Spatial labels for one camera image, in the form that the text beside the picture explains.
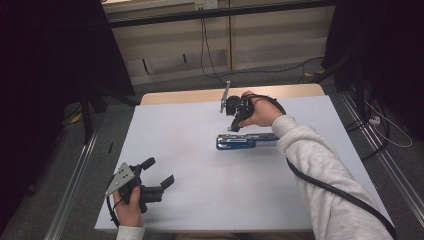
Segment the person's left hand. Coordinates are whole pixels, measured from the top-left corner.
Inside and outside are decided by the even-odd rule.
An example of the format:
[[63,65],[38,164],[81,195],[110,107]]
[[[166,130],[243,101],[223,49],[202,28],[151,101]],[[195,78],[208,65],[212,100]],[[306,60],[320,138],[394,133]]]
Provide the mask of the person's left hand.
[[139,207],[140,188],[134,187],[130,196],[130,201],[126,204],[119,192],[113,193],[115,210],[121,226],[142,227],[143,217]]

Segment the white wall socket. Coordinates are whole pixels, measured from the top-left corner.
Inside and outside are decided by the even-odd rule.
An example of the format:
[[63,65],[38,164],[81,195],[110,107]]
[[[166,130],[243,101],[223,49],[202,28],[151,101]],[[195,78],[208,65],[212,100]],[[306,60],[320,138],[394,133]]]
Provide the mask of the white wall socket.
[[195,0],[194,7],[196,10],[211,10],[218,8],[217,0]]

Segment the black horizontal bar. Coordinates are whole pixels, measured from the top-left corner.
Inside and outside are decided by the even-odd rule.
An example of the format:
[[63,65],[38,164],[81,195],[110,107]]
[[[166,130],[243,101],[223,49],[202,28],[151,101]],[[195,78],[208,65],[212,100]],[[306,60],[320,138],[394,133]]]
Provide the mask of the black horizontal bar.
[[149,17],[131,17],[118,20],[110,20],[110,28],[122,28],[160,23],[170,23],[188,20],[200,20],[217,17],[239,16],[259,14],[277,11],[302,10],[310,8],[335,6],[338,0],[295,0],[284,3],[260,4],[252,6],[229,7],[213,10],[200,10],[183,13],[172,13]]

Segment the black stand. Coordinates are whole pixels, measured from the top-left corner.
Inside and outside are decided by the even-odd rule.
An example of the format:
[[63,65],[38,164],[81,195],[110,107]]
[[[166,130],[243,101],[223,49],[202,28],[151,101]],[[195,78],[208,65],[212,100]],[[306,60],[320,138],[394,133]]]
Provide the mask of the black stand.
[[139,102],[131,98],[129,95],[120,94],[100,84],[84,84],[81,89],[80,104],[85,131],[85,145],[89,143],[90,139],[94,135],[94,128],[91,120],[90,109],[93,109],[96,113],[105,113],[108,109],[108,105],[103,99],[104,96],[111,97],[128,106],[135,107],[139,105]]

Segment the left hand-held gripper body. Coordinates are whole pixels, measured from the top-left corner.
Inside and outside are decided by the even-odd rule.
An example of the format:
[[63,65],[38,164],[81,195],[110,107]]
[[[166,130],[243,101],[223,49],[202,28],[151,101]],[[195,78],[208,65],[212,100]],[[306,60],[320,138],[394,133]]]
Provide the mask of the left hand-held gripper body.
[[146,187],[141,181],[140,164],[132,166],[122,163],[117,172],[113,175],[105,192],[105,198],[108,198],[114,192],[118,191],[122,200],[128,204],[134,187],[141,189],[139,206],[142,213],[147,211],[147,203],[161,202],[164,189],[161,186]]

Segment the black curtain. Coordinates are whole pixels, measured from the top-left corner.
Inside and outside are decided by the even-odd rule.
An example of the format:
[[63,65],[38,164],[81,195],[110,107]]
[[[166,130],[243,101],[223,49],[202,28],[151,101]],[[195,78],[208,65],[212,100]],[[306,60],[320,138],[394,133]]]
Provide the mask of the black curtain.
[[347,89],[361,66],[363,79],[424,141],[424,0],[336,0],[322,67],[344,57],[336,88]]
[[44,168],[63,110],[134,90],[104,0],[0,0],[0,235]]

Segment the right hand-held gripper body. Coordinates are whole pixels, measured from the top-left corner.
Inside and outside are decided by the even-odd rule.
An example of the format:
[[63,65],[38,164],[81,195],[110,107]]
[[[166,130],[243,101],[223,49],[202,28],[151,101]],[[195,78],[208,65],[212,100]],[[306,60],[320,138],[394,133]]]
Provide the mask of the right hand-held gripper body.
[[[230,96],[228,96],[230,85],[231,85],[231,82],[227,81],[223,96],[222,96],[221,101],[220,101],[220,112],[221,113],[226,112],[225,103],[226,103],[226,100],[230,97]],[[238,107],[237,112],[235,114],[235,115],[239,116],[239,123],[241,121],[247,119],[247,118],[250,118],[253,115],[253,112],[254,112],[253,105],[252,105],[250,99],[248,97],[240,97],[240,104],[239,104],[239,107]]]

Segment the metal floor rail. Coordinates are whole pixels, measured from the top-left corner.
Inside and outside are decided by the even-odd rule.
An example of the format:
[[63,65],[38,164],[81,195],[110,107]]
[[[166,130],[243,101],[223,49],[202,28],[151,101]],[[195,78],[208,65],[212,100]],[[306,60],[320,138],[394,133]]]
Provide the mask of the metal floor rail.
[[86,139],[81,154],[78,158],[76,167],[72,172],[71,179],[69,180],[65,193],[61,198],[60,204],[52,218],[44,240],[60,240],[68,216],[71,212],[77,191],[80,187],[82,177],[85,173],[87,164],[96,144],[97,136],[98,131],[95,130],[91,136]]
[[398,236],[424,231],[424,143],[377,100],[366,107],[378,126],[360,117],[355,91],[337,93],[334,104]]

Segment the blue stapler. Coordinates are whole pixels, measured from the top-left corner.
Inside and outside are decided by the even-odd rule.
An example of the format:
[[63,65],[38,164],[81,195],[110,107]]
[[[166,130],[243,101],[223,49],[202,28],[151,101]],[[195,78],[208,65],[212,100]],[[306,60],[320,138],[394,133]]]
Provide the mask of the blue stapler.
[[278,137],[273,133],[220,134],[216,138],[217,150],[251,149],[260,142],[274,142]]

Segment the person's right hand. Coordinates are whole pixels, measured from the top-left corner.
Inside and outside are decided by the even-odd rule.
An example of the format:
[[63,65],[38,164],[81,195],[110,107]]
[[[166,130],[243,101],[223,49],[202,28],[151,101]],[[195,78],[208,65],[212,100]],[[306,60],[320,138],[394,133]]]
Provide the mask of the person's right hand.
[[250,125],[270,127],[277,118],[283,115],[283,113],[270,101],[265,98],[257,97],[252,91],[246,91],[242,96],[250,97],[253,103],[254,113],[250,118],[238,123],[238,126],[241,128]]

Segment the white table mat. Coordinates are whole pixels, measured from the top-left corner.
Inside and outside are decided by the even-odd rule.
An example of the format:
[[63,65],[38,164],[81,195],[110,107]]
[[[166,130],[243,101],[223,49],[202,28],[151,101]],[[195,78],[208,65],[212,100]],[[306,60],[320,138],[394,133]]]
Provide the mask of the white table mat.
[[311,227],[294,175],[275,143],[219,150],[216,138],[232,119],[218,102],[135,108],[120,162],[155,164],[146,186],[174,183],[151,203],[144,226],[157,232],[300,231]]

